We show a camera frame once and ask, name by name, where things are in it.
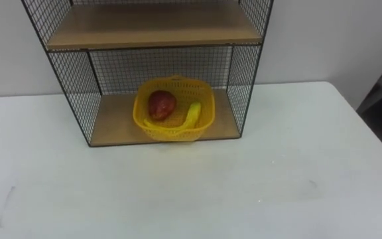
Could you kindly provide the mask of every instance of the wall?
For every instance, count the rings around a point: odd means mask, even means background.
[[[382,1],[275,1],[258,83],[328,80],[356,107],[381,72]],[[0,0],[0,96],[60,91],[20,0]]]
[[[275,1],[258,82],[327,80],[357,107],[381,73],[382,1]]]
[[[0,0],[0,96],[61,89],[20,0]]]

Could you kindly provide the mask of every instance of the table surface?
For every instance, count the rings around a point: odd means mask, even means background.
[[[255,86],[241,139],[89,148],[0,98],[0,238],[382,238],[382,144],[325,82]]]

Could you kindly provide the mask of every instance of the banana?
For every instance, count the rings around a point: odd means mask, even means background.
[[[144,124],[147,127],[150,127],[153,129],[163,129],[163,130],[173,130],[173,131],[180,131],[180,130],[184,130],[184,129],[193,129],[194,127],[196,127],[196,123],[198,121],[198,118],[200,117],[201,111],[202,111],[202,105],[200,102],[192,103],[190,105],[190,108],[188,109],[188,113],[186,115],[186,119],[185,119],[184,123],[178,127],[157,126],[157,125],[151,123],[147,119],[144,119]]]

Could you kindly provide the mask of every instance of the yellow plastic basket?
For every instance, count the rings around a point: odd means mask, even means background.
[[[164,121],[151,121],[148,111],[148,100],[156,90],[166,90],[176,98],[176,108]],[[202,111],[194,129],[174,131],[169,129],[153,129],[143,122],[162,127],[177,127],[184,123],[188,108],[193,102],[200,102]],[[209,84],[201,80],[189,79],[183,76],[155,78],[145,82],[139,89],[133,104],[133,120],[152,139],[158,141],[195,141],[215,119],[215,100]]]

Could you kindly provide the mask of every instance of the wooden shelf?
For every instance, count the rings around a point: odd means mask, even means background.
[[[102,96],[91,146],[155,143],[133,121],[134,94]],[[201,139],[236,139],[239,132],[225,90],[215,90],[216,118]]]
[[[74,5],[48,49],[260,42],[240,6],[225,3]]]

